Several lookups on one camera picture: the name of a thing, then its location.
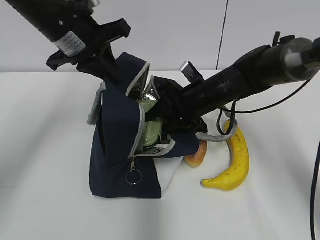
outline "green container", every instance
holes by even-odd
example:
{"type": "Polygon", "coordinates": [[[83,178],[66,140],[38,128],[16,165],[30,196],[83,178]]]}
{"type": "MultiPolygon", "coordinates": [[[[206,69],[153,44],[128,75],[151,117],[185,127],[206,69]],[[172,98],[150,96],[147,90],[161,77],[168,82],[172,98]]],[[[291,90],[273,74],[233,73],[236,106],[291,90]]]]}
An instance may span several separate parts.
{"type": "MultiPolygon", "coordinates": [[[[147,113],[156,105],[156,100],[139,100],[137,101],[143,106],[144,112],[147,113]]],[[[152,148],[161,141],[162,135],[162,119],[157,118],[153,121],[148,121],[144,124],[143,133],[135,151],[135,154],[141,154],[146,150],[152,148]]]]}

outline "white wall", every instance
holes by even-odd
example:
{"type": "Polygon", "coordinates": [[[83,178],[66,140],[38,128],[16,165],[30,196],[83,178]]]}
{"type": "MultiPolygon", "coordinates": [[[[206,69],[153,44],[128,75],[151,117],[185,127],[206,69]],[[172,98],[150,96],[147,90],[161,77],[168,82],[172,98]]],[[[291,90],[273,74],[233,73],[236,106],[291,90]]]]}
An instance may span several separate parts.
{"type": "MultiPolygon", "coordinates": [[[[225,0],[101,0],[93,17],[99,24],[125,18],[131,26],[129,38],[112,44],[116,55],[131,53],[152,70],[177,70],[185,61],[213,69],[225,7],[225,0]]],[[[3,0],[0,19],[0,72],[50,71],[45,63],[56,47],[3,0]]]]}
{"type": "Polygon", "coordinates": [[[220,68],[245,53],[272,45],[274,34],[320,38],[319,0],[229,0],[220,68]]]}
{"type": "MultiPolygon", "coordinates": [[[[115,55],[131,53],[152,70],[177,70],[191,61],[216,67],[227,0],[101,0],[93,17],[105,24],[125,18],[129,38],[112,44],[115,55]]],[[[275,31],[311,40],[320,37],[319,0],[229,0],[219,69],[255,47],[271,44],[275,31]]],[[[46,72],[57,51],[4,0],[0,2],[0,72],[46,72]]],[[[74,71],[67,65],[59,71],[74,71]]]]}

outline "white label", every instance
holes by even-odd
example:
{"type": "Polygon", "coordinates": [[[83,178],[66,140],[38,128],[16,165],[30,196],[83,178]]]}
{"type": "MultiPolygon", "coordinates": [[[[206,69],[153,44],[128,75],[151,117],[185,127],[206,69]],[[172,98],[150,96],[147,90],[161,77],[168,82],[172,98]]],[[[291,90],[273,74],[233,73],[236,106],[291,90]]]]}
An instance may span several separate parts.
{"type": "Polygon", "coordinates": [[[81,53],[87,45],[73,32],[68,32],[59,41],[54,44],[69,58],[72,58],[81,53]]]}

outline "zipper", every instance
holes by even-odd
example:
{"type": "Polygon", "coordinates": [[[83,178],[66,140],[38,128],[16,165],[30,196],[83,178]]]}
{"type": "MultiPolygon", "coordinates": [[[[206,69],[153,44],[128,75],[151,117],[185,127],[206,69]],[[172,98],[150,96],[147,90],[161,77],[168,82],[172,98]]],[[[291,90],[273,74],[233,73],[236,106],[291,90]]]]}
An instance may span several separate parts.
{"type": "Polygon", "coordinates": [[[134,157],[135,158],[137,158],[137,157],[161,157],[161,156],[164,156],[164,155],[170,153],[170,151],[175,147],[175,145],[176,145],[176,141],[171,139],[169,145],[161,152],[158,152],[155,154],[142,153],[142,154],[135,155],[134,157]]]}
{"type": "Polygon", "coordinates": [[[142,78],[144,77],[145,79],[143,80],[143,83],[142,83],[142,88],[141,88],[141,91],[143,92],[143,90],[145,89],[145,86],[147,84],[147,78],[148,78],[148,73],[149,71],[147,72],[147,70],[150,68],[150,63],[147,62],[143,68],[141,69],[141,71],[138,73],[138,75],[134,78],[134,80],[130,83],[129,87],[127,88],[126,90],[126,93],[125,95],[128,97],[132,88],[136,85],[136,83],[142,78]]]}
{"type": "Polygon", "coordinates": [[[134,158],[135,156],[135,152],[137,150],[137,147],[139,145],[140,139],[142,137],[142,133],[144,131],[144,127],[145,127],[145,110],[144,108],[141,106],[140,103],[139,104],[139,108],[140,108],[140,123],[139,123],[139,128],[138,128],[138,132],[136,134],[130,155],[129,155],[129,160],[134,158]]]}

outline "yellow banana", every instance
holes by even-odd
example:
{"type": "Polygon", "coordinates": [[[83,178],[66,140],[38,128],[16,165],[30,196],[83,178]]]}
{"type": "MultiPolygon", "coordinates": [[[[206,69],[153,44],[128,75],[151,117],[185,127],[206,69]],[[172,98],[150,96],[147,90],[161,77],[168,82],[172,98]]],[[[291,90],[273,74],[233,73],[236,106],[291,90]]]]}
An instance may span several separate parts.
{"type": "MultiPolygon", "coordinates": [[[[229,124],[230,121],[227,121],[224,128],[228,129],[229,124]]],[[[248,176],[250,157],[246,139],[239,127],[235,135],[230,138],[227,143],[232,153],[232,163],[230,167],[215,178],[202,180],[201,184],[204,187],[230,191],[239,187],[248,176]]]]}

